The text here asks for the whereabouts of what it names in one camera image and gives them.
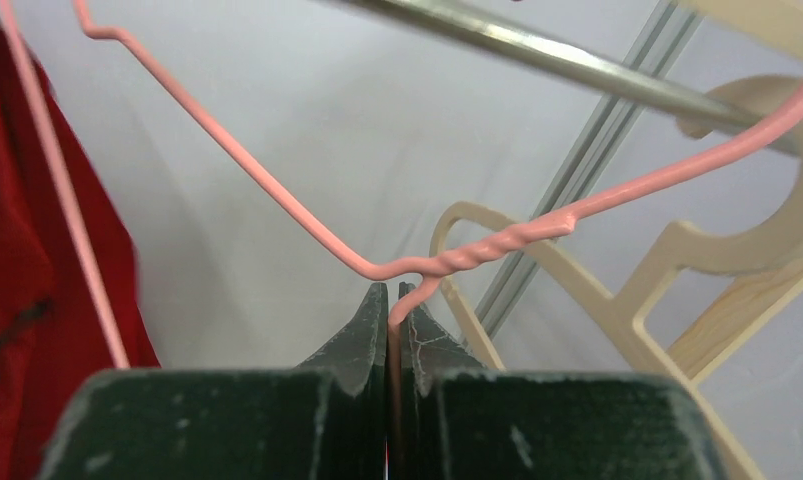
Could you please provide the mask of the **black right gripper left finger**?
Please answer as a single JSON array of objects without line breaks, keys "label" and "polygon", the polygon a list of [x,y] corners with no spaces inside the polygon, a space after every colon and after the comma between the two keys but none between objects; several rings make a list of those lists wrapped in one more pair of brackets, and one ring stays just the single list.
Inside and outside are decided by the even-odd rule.
[{"label": "black right gripper left finger", "polygon": [[41,479],[380,479],[388,292],[289,369],[105,370],[63,412]]}]

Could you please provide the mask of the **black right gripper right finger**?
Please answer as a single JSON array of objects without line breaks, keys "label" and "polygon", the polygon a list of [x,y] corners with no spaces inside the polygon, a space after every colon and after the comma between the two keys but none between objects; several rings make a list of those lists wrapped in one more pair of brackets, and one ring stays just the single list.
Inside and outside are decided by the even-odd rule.
[{"label": "black right gripper right finger", "polygon": [[692,397],[633,372],[501,372],[424,307],[400,327],[401,479],[722,479]]}]

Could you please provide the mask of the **pink wire hanger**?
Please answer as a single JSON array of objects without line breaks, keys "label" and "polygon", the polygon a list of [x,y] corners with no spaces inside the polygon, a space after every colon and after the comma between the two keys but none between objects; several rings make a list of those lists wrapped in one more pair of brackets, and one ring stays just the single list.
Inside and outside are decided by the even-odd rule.
[{"label": "pink wire hanger", "polygon": [[796,108],[791,108],[785,113],[768,115],[723,144],[573,202],[526,223],[513,223],[497,212],[477,204],[456,203],[442,217],[440,222],[442,228],[449,228],[458,219],[467,219],[489,228],[490,235],[478,242],[452,250],[434,248],[428,257],[404,257],[386,264],[373,264],[328,230],[219,124],[133,35],[119,27],[95,24],[84,1],[75,2],[73,8],[86,36],[95,40],[114,40],[122,44],[293,220],[343,264],[370,280],[386,280],[409,273],[420,275],[422,282],[414,289],[411,298],[400,301],[391,310],[389,320],[392,324],[399,324],[404,315],[434,292],[450,293],[452,290],[450,280],[457,272],[475,269],[515,251],[524,251],[524,244],[528,242],[549,240],[555,243],[557,238],[571,234],[582,219],[732,164],[778,141],[787,134],[784,132],[785,126],[795,126],[802,120],[802,113]]}]

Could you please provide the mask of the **red dress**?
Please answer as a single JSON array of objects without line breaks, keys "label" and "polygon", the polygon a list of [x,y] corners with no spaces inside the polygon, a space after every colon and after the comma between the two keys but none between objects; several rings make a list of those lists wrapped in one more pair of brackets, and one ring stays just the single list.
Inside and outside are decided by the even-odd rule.
[{"label": "red dress", "polygon": [[70,397],[112,366],[0,30],[0,479],[31,479]]}]

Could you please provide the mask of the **beige plastic hanger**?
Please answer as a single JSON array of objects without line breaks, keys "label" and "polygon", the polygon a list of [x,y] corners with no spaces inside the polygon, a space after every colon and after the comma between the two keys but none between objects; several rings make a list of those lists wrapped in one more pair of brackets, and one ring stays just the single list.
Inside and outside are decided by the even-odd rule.
[{"label": "beige plastic hanger", "polygon": [[[705,16],[753,36],[803,60],[803,1],[695,1]],[[777,211],[756,227],[720,237],[687,222],[670,223],[617,293],[549,240],[524,244],[524,251],[546,270],[604,331],[636,370],[664,373],[696,394],[692,382],[648,333],[645,320],[684,269],[740,277],[776,270],[803,257],[803,80],[783,75],[739,79],[714,89],[713,97],[758,113],[774,115],[796,108],[802,120],[785,126],[797,147],[800,168],[794,187]]]}]

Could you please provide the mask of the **pink plastic hanger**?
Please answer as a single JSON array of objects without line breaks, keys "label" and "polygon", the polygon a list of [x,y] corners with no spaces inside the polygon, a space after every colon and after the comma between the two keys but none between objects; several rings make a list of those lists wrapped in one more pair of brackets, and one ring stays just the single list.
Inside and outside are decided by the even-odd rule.
[{"label": "pink plastic hanger", "polygon": [[130,362],[127,352],[101,276],[96,254],[88,236],[85,220],[67,170],[39,76],[19,31],[12,4],[7,0],[0,0],[0,19],[111,360],[116,368],[128,369]]}]

